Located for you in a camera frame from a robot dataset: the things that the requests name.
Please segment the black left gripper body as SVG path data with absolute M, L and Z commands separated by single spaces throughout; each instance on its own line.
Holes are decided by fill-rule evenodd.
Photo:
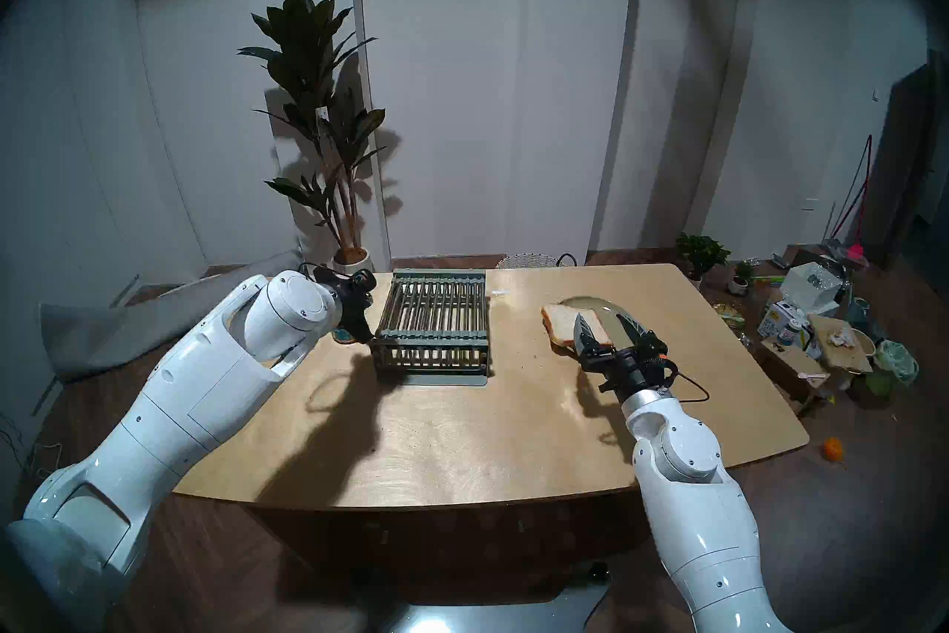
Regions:
M 344 314 L 356 314 L 357 309 L 367 311 L 373 305 L 376 277 L 367 268 L 345 274 L 328 266 L 301 266 L 300 272 L 329 289 L 340 301 Z

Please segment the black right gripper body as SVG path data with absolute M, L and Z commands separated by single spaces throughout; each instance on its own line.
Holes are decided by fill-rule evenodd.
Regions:
M 678 377 L 678 367 L 666 352 L 666 344 L 654 339 L 652 348 L 605 347 L 579 354 L 578 358 L 583 370 L 605 376 L 600 392 L 613 392 L 618 399 L 627 400 L 644 390 L 660 394 L 670 390 Z

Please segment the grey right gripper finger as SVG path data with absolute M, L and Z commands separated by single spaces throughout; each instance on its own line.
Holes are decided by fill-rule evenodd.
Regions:
M 574 350 L 577 354 L 605 348 L 605 330 L 595 312 L 578 312 L 574 321 Z
M 627 313 L 619 312 L 617 320 L 630 341 L 631 348 L 652 348 L 654 346 L 654 332 L 646 329 Z

